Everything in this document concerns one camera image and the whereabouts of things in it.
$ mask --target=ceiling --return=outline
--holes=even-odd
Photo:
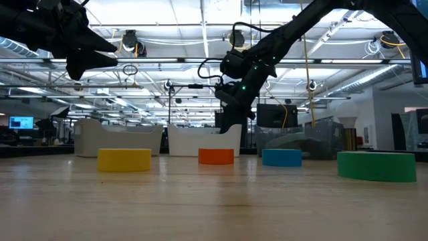
[[[293,15],[299,14],[299,1],[292,4],[281,3],[280,0],[262,0],[260,5],[258,0],[251,2],[250,0],[90,0],[86,5],[88,10],[88,18],[90,27],[98,35],[105,39],[109,39],[113,44],[120,47],[120,40],[127,29],[135,29],[139,40],[147,49],[147,58],[222,58],[226,51],[230,50],[231,44],[227,41],[227,36],[231,32],[233,23],[236,21],[244,21],[256,25],[261,25],[265,29],[274,29],[292,20]],[[342,23],[344,17],[349,17],[348,22]],[[237,26],[241,29],[243,36],[246,39],[245,45],[250,48],[255,45],[260,39],[260,33],[251,30],[248,27]],[[334,33],[330,33],[328,37],[325,35],[334,29]],[[364,58],[370,59],[393,59],[401,58],[397,48],[386,50],[375,48],[376,44],[372,44],[370,49],[368,45],[373,37],[380,37],[383,31],[390,30],[386,25],[377,21],[373,16],[362,12],[350,12],[345,9],[332,11],[326,17],[315,25],[307,34],[307,49],[313,50],[313,53],[308,57],[310,59],[355,59]],[[325,43],[316,45],[315,43],[325,37]],[[402,47],[403,52],[408,58],[408,49]],[[287,59],[303,59],[304,42],[297,41],[288,52],[285,58]],[[22,58],[9,50],[0,49],[0,55],[6,58]],[[121,48],[121,51],[116,52],[110,57],[117,58],[133,58],[133,54]],[[20,84],[46,84],[48,80],[53,80],[53,84],[57,88],[45,89],[45,92],[50,94],[65,94],[65,95],[95,95],[101,93],[102,88],[85,88],[83,91],[75,91],[70,88],[61,88],[63,85],[75,84],[74,81],[68,78],[65,73],[63,64],[54,64],[55,68],[47,68],[43,64],[8,64],[7,67],[12,68],[14,72],[25,72],[28,78],[19,77],[16,75],[10,79],[2,79],[2,83],[20,83]],[[214,84],[216,79],[202,80],[197,75],[198,64],[186,63],[147,63],[135,64],[138,68],[138,73],[135,76],[127,76],[122,72],[124,64],[117,68],[109,68],[102,70],[87,71],[80,81],[85,85],[115,85],[119,88],[109,88],[103,90],[103,94],[113,96],[152,96],[165,95],[163,85],[166,80],[170,80],[173,84]],[[318,94],[328,92],[333,88],[337,88],[341,83],[351,77],[360,74],[368,69],[382,68],[382,65],[365,65],[365,64],[310,64],[309,77],[318,83]],[[202,76],[208,76],[209,73],[220,74],[219,64],[210,64],[208,68],[201,69]],[[307,96],[306,92],[306,68],[300,64],[279,64],[276,72],[278,78],[269,77],[265,83],[270,92],[274,96]],[[136,83],[140,88],[129,88],[132,83]],[[212,90],[204,88],[201,90],[190,90],[183,88],[175,97],[180,96],[213,96]],[[265,89],[261,90],[262,96],[269,96]],[[120,104],[107,103],[105,100],[73,100],[63,99],[69,103],[90,104],[94,109],[98,110],[131,110],[133,106],[142,111],[151,111],[151,116],[140,116],[149,120],[152,123],[163,123],[161,118],[155,118],[155,112],[158,116],[166,113],[167,99],[150,100],[148,98],[128,98],[127,106],[122,107]],[[275,100],[263,100],[269,103],[275,103]],[[214,106],[218,108],[219,101],[211,99],[186,99],[183,98],[181,104],[176,104],[173,101],[173,106],[180,107],[177,111],[184,111],[190,106]],[[197,113],[200,111],[194,109],[195,115],[204,116],[204,120],[199,121],[194,118],[185,119],[185,122],[190,123],[212,123],[212,113]]]

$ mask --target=computer monitor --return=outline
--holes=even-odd
[[[287,121],[284,128],[298,127],[298,110],[295,105],[285,104],[287,108]],[[280,104],[257,104],[257,126],[269,128],[282,128],[286,110]]]
[[[32,129],[34,117],[32,116],[11,116],[9,119],[10,129]]]
[[[416,8],[428,18],[428,1],[426,0],[411,0]],[[411,54],[413,83],[428,84],[428,66],[423,64],[415,54]]]

